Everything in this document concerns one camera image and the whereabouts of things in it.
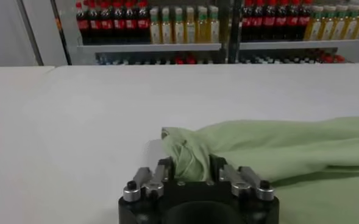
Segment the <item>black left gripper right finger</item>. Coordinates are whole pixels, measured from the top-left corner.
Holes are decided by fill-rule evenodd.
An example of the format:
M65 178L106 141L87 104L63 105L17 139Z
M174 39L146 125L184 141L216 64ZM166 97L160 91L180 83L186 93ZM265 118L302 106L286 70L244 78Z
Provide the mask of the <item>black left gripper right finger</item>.
M209 155L210 176L214 182L229 182L236 197L247 195L261 201L273 201L274 188L270 182L258 176L249 166L235 169L226 159Z

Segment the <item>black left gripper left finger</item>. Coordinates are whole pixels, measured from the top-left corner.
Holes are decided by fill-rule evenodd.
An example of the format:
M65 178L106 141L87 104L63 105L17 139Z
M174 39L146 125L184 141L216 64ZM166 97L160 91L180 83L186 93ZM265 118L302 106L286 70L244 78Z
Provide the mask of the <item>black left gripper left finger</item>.
M148 167L137 170L132 180L128 181L123 189L123 200L136 202L154 195L159 198L164 193L164 184L174 178L175 165L169 156L160 159L153 172Z

